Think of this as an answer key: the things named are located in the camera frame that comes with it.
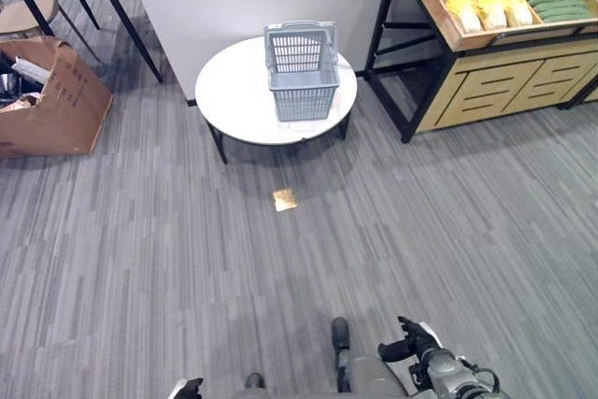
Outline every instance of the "brown cardboard box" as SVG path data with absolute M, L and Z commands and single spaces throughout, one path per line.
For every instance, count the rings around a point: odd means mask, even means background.
M 53 37 L 0 42 L 51 71 L 35 107 L 0 113 L 0 159 L 89 153 L 112 104 L 112 93 L 64 42 Z

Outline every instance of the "gray carpet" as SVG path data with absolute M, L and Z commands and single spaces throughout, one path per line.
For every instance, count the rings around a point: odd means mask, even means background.
M 330 320 L 373 352 L 397 313 L 515 398 L 596 397 L 598 104 L 404 146 L 361 83 L 347 141 L 226 140 L 225 166 L 122 2 L 166 83 L 107 0 L 90 0 L 101 32 L 61 0 L 116 101 L 92 155 L 0 162 L 0 397 L 165 399 L 203 376 L 227 398 L 252 370 L 280 396 L 331 392 Z M 277 213 L 284 187 L 300 204 Z

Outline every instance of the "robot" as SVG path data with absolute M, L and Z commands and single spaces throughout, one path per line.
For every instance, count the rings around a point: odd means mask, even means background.
M 405 332 L 403 340 L 390 345 L 380 344 L 378 357 L 354 356 L 350 352 L 349 324 L 344 318 L 332 323 L 335 349 L 337 394 L 312 394 L 304 399 L 512 399 L 501 391 L 500 381 L 488 368 L 480 368 L 455 357 L 442 348 L 434 331 L 425 323 L 399 317 Z M 387 363 L 415 357 L 409 374 L 418 392 L 412 396 Z M 492 384 L 479 378 L 492 377 Z M 168 399 L 202 399 L 199 387 L 202 379 L 182 379 Z M 245 382 L 245 390 L 234 399 L 272 399 L 265 388 L 262 375 L 252 373 Z

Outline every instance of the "shopping basket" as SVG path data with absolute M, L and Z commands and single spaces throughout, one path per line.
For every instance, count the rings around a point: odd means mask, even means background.
M 339 85 L 334 22 L 289 21 L 264 29 L 269 87 L 280 121 L 328 117 Z

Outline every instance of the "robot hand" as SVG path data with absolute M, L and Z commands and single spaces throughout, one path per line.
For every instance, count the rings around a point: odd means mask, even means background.
M 182 378 L 177 382 L 173 391 L 170 392 L 168 399 L 202 399 L 199 386 L 203 382 L 202 378 L 195 378 L 193 380 Z

